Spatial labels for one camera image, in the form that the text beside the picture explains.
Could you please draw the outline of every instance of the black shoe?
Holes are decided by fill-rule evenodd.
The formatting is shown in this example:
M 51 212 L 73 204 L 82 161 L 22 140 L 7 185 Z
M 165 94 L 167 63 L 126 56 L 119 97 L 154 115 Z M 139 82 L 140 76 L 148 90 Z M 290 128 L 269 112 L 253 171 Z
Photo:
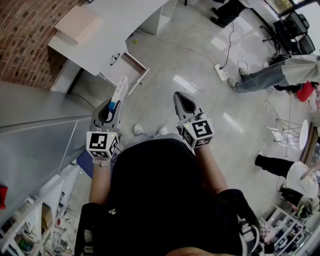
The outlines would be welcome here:
M 217 15 L 217 16 L 219 17 L 219 15 L 218 15 L 218 9 L 212 7 L 211 10 L 213 11 L 213 13 L 214 13 L 215 15 Z
M 214 18 L 214 17 L 211 17 L 210 18 L 210 21 L 212 21 L 214 24 L 216 24 L 217 26 L 219 26 L 220 28 L 225 28 L 226 27 L 226 25 L 225 24 L 222 24 L 220 21 L 219 21 L 219 19 L 217 19 L 217 18 Z

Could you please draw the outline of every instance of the red bag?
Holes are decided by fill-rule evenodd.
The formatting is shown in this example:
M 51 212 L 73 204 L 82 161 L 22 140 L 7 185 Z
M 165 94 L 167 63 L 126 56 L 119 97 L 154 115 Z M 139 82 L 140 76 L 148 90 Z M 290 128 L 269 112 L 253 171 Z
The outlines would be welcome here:
M 301 90 L 296 92 L 296 96 L 301 102 L 305 102 L 309 96 L 314 92 L 315 88 L 310 81 L 306 82 Z

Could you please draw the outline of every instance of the black pants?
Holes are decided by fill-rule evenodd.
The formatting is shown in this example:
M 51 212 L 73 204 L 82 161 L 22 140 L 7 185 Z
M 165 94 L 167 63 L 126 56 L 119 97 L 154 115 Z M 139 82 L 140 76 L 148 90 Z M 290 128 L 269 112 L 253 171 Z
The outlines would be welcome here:
M 275 88 L 277 91 L 284 91 L 284 90 L 286 90 L 286 91 L 291 91 L 291 92 L 293 92 L 293 93 L 295 94 L 297 91 L 301 90 L 303 86 L 304 86 L 303 83 L 299 83 L 299 84 L 297 84 L 297 85 L 289 85 L 289 86 L 279 86 L 279 85 L 275 85 L 274 88 Z
M 293 204 L 294 206 L 298 206 L 301 198 L 303 197 L 303 195 L 298 192 L 298 191 L 295 191 L 291 188 L 280 188 L 279 190 L 281 192 L 281 195 L 282 197 L 289 201 L 291 204 Z
M 290 167 L 294 164 L 293 161 L 288 161 L 280 158 L 267 157 L 258 155 L 254 164 L 260 166 L 263 170 L 277 176 L 287 177 Z
M 223 23 L 224 25 L 230 24 L 237 17 L 239 17 L 240 13 L 244 9 L 246 9 L 246 7 L 238 0 L 229 0 L 229 2 L 221 6 L 217 11 L 219 22 Z

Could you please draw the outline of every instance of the power strip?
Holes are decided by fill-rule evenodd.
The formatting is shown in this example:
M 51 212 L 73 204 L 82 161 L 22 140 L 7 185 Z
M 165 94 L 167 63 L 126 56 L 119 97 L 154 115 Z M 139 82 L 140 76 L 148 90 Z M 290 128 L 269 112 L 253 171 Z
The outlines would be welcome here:
M 219 78 L 221 81 L 226 80 L 228 77 L 225 75 L 225 72 L 223 69 L 220 69 L 220 65 L 215 65 L 214 66 L 214 70 L 215 72 L 218 74 Z

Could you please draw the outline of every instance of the red object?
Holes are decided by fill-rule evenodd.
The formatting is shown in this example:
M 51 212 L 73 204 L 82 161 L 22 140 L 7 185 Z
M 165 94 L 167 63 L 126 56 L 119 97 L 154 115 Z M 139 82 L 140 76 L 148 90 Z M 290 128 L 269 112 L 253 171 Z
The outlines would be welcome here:
M 310 81 L 306 82 L 301 90 L 296 92 L 296 96 L 301 102 L 305 102 L 309 96 L 314 92 L 315 88 Z
M 6 186 L 0 186 L 0 210 L 6 209 L 5 200 L 8 188 Z

